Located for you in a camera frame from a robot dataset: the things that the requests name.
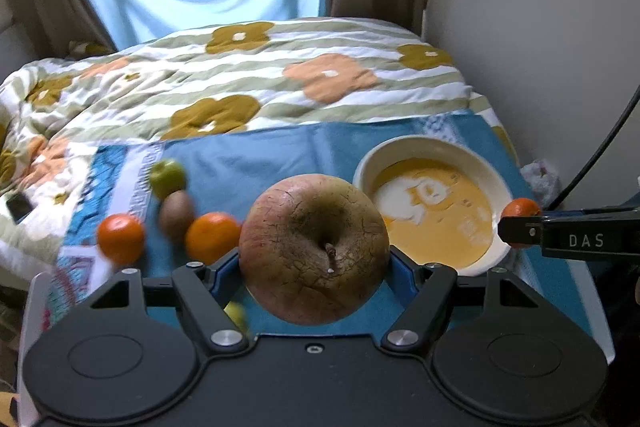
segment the apple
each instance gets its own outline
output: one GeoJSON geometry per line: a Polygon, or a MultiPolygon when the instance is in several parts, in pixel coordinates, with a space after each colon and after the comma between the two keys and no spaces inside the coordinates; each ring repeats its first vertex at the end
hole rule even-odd
{"type": "Polygon", "coordinates": [[[244,283],[271,314],[322,325],[359,309],[389,263],[382,216],[350,183],[323,174],[281,181],[254,203],[242,225],[244,283]]]}
{"type": "Polygon", "coordinates": [[[187,188],[187,174],[176,160],[167,158],[151,166],[148,182],[156,198],[164,201],[169,194],[187,188]]]}

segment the apple stem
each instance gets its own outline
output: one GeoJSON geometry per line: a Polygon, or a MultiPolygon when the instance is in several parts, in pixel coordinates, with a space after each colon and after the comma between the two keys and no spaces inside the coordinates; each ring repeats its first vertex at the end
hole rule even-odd
{"type": "Polygon", "coordinates": [[[324,251],[326,252],[327,257],[329,258],[328,272],[334,273],[335,272],[335,247],[331,243],[325,243],[324,251]]]}
{"type": "Polygon", "coordinates": [[[324,249],[326,251],[326,254],[329,256],[330,259],[335,259],[335,247],[334,245],[332,245],[331,243],[327,243],[326,245],[324,245],[324,249]]]}

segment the small green fruit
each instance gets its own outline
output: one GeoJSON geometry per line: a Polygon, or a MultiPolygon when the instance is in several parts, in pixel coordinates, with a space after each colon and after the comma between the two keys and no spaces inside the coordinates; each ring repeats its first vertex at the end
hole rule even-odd
{"type": "Polygon", "coordinates": [[[153,164],[148,182],[156,198],[164,201],[169,194],[187,188],[187,174],[182,165],[169,158],[153,164]]]}
{"type": "Polygon", "coordinates": [[[226,305],[225,313],[229,316],[229,318],[234,322],[238,328],[245,333],[248,331],[247,323],[246,323],[246,313],[244,312],[244,308],[235,302],[229,302],[226,305]]]}

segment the black phone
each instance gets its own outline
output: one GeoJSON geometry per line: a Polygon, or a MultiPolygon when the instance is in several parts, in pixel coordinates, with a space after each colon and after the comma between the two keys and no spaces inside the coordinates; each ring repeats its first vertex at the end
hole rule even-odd
{"type": "Polygon", "coordinates": [[[14,222],[20,223],[33,210],[33,205],[23,192],[14,192],[6,200],[6,207],[14,218],[14,222]]]}

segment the black cable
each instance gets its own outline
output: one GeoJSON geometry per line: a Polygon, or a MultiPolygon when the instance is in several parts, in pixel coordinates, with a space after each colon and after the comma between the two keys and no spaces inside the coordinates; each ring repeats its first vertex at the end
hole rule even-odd
{"type": "Polygon", "coordinates": [[[547,210],[556,210],[556,208],[558,208],[558,206],[562,204],[562,202],[566,199],[566,197],[569,194],[571,194],[571,191],[574,190],[575,186],[582,181],[582,178],[584,178],[587,175],[587,172],[589,172],[591,168],[594,165],[596,165],[596,162],[607,150],[607,147],[611,145],[611,142],[613,142],[614,138],[618,135],[618,133],[620,132],[620,129],[622,129],[622,126],[631,116],[631,113],[633,113],[634,109],[636,108],[636,105],[638,105],[638,101],[640,101],[640,86],[638,86],[638,89],[636,89],[636,92],[634,93],[633,97],[631,97],[629,104],[626,106],[625,110],[620,115],[620,118],[616,122],[615,126],[613,126],[613,129],[611,129],[609,136],[607,136],[604,142],[602,142],[601,146],[598,147],[598,150],[587,162],[587,165],[585,165],[582,168],[582,170],[578,172],[578,175],[572,180],[572,182],[569,183],[566,186],[566,188],[562,192],[560,192],[560,194],[558,194],[558,197],[546,208],[547,210]]]}

